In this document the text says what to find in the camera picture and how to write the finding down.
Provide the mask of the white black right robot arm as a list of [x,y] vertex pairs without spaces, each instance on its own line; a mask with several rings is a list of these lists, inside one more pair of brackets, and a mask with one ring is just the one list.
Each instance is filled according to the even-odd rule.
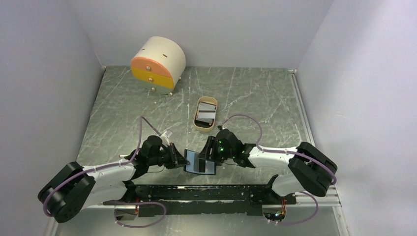
[[336,182],[337,165],[311,143],[301,142],[297,147],[271,148],[258,143],[243,143],[229,129],[209,136],[200,159],[224,163],[232,159],[243,168],[272,167],[284,171],[271,178],[271,187],[265,191],[266,199],[276,204],[290,193],[307,191],[324,197]]

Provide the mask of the stack of credit cards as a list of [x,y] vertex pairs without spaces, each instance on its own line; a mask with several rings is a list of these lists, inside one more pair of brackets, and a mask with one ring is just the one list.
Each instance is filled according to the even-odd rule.
[[197,107],[196,120],[206,123],[212,123],[216,116],[215,104],[199,102]]

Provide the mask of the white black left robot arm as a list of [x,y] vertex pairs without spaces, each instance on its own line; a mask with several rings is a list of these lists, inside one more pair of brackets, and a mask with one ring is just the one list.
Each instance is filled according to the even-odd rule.
[[189,164],[173,143],[165,145],[159,136],[151,135],[119,161],[98,166],[82,166],[76,161],[66,164],[37,198],[47,216],[65,223],[99,203],[137,203],[140,197],[133,180],[147,174],[151,166],[175,169]]

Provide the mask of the black leather card holder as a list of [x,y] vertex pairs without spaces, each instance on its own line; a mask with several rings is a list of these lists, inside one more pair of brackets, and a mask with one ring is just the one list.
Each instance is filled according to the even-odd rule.
[[216,175],[216,163],[198,157],[199,153],[184,150],[184,157],[189,162],[183,170],[196,175]]

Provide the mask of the cream mini drawer cabinet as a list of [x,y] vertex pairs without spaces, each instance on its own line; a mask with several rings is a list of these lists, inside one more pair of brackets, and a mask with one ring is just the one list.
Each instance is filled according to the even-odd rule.
[[171,96],[186,67],[185,53],[174,41],[153,36],[131,59],[130,67],[144,88]]

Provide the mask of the beige oval plastic tray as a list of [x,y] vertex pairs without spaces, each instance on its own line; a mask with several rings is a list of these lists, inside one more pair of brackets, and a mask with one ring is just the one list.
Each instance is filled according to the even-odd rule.
[[218,101],[213,97],[203,96],[197,101],[193,124],[198,131],[209,132],[214,128]]

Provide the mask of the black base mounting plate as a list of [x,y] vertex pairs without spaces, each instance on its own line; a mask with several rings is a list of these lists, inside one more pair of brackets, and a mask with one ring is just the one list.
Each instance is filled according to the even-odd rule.
[[296,204],[293,193],[281,197],[267,184],[233,185],[136,185],[120,205],[159,202],[167,215],[235,214],[261,216],[266,205]]

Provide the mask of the black credit card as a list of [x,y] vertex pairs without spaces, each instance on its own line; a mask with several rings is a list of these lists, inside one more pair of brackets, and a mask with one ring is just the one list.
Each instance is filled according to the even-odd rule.
[[199,158],[198,171],[202,173],[206,172],[206,160],[205,159]]

